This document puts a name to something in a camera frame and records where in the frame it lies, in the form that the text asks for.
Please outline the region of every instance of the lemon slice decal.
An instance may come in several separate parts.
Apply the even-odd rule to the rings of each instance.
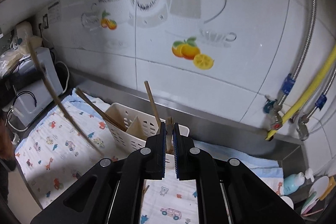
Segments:
[[[214,63],[214,60],[206,54],[197,54],[193,60],[194,65],[199,69],[211,69]]]

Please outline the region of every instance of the white appliance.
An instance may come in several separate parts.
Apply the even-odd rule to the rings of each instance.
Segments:
[[[36,53],[41,66],[45,68],[46,77],[57,95],[60,95],[63,92],[63,88],[58,80],[49,49],[38,47]],[[25,71],[30,70],[33,66],[34,64],[32,60],[26,61],[19,66],[19,71],[20,73],[24,73]],[[16,100],[13,107],[13,114],[20,119],[24,126],[28,126],[53,99],[42,80],[36,81],[22,90],[18,90],[17,93],[25,90],[30,91],[35,95],[37,106],[35,107],[34,100],[29,94],[23,94]]]

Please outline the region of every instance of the blue tape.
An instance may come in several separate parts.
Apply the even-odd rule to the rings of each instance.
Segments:
[[[326,101],[327,101],[327,97],[324,94],[321,94],[320,97],[315,102],[315,106],[321,110],[324,104],[326,103]]]
[[[281,91],[286,95],[288,95],[291,92],[291,90],[292,90],[292,88],[295,84],[295,80],[291,76],[292,76],[291,73],[289,73],[287,75],[287,77],[284,80],[284,82],[282,84],[282,87],[281,87]]]

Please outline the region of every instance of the chopstick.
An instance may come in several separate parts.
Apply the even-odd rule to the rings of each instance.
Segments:
[[[27,41],[28,49],[30,52],[31,59],[35,65],[35,68],[39,71],[43,71],[41,64],[37,58],[36,52],[33,49],[32,45],[29,41]],[[92,143],[92,141],[86,136],[86,134],[82,131],[82,129],[78,126],[78,124],[75,122],[75,120],[71,117],[71,115],[67,112],[65,107],[62,105],[60,99],[58,98],[56,92],[54,91],[52,85],[50,84],[47,77],[45,77],[45,74],[43,73],[42,81],[47,88],[48,92],[50,93],[51,97],[53,98],[54,102],[58,105],[58,107],[61,109],[61,111],[64,114],[64,117],[73,125],[73,127],[82,135],[85,140],[102,156],[104,157],[104,154]]]
[[[91,106],[95,111],[98,112],[100,116],[104,118],[104,120],[108,121],[110,124],[113,124],[115,127],[119,128],[122,131],[126,131],[127,128],[119,124],[116,120],[113,120],[109,115],[103,112],[99,107],[97,107],[94,103],[92,103],[89,98],[85,96],[85,94],[79,89],[76,88],[76,94],[81,97],[89,106]]]
[[[144,83],[145,83],[145,87],[146,87],[146,91],[147,91],[147,94],[148,94],[149,101],[151,102],[151,107],[152,107],[152,110],[154,112],[154,116],[155,116],[155,119],[156,119],[156,122],[157,122],[157,126],[159,127],[158,132],[160,132],[161,120],[160,120],[160,117],[159,117],[158,110],[156,109],[156,105],[155,105],[154,98],[153,98],[153,95],[152,95],[152,92],[151,92],[151,88],[149,87],[148,81],[145,81]]]

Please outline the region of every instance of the yellow hose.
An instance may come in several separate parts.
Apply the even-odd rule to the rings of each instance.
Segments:
[[[328,58],[326,59],[323,67],[320,69],[318,74],[315,76],[314,80],[310,83],[309,87],[305,90],[305,92],[301,95],[301,97],[296,101],[296,103],[286,112],[285,115],[282,117],[282,123],[284,124],[287,120],[292,117],[295,112],[297,112],[304,104],[309,100],[312,96],[314,91],[319,87],[324,77],[329,72],[331,66],[336,60],[336,45],[334,46],[333,50],[329,54]],[[266,140],[270,140],[270,138],[276,133],[276,130],[270,130],[267,133]]]

